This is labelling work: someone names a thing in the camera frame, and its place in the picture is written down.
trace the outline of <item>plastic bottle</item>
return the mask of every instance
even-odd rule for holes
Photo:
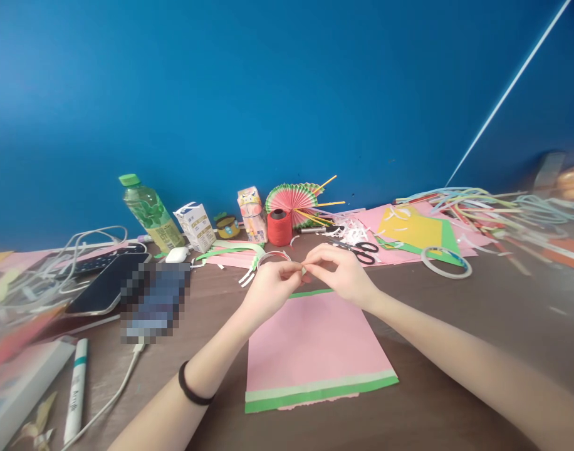
[[[124,202],[160,250],[168,253],[175,247],[184,246],[184,237],[155,190],[141,185],[136,174],[122,175],[119,179],[126,186]]]

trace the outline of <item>smartphone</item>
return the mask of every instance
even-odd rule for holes
[[[157,337],[172,336],[179,325],[189,296],[190,264],[150,262],[141,268],[123,292],[120,338],[124,343],[151,345]]]
[[[151,260],[151,254],[120,254],[66,308],[67,316],[103,315],[120,301],[120,293],[139,265]]]

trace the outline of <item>black hair tie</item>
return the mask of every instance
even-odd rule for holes
[[[185,393],[185,396],[192,402],[197,405],[210,405],[212,401],[214,401],[214,397],[211,398],[202,398],[199,395],[196,395],[191,391],[191,389],[187,386],[187,381],[185,381],[185,366],[189,363],[187,360],[180,366],[179,369],[179,385],[182,388],[182,391]]]

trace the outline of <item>green bottle cap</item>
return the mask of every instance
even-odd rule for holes
[[[141,180],[137,177],[137,174],[125,174],[118,177],[120,179],[120,183],[124,186],[132,186],[138,185],[141,183]]]

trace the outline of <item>white marker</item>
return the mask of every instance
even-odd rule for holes
[[[64,445],[80,432],[82,426],[82,401],[85,397],[87,341],[86,338],[83,338],[76,344],[72,388],[70,389],[70,402],[68,403],[68,416],[66,417],[66,430],[63,433]]]

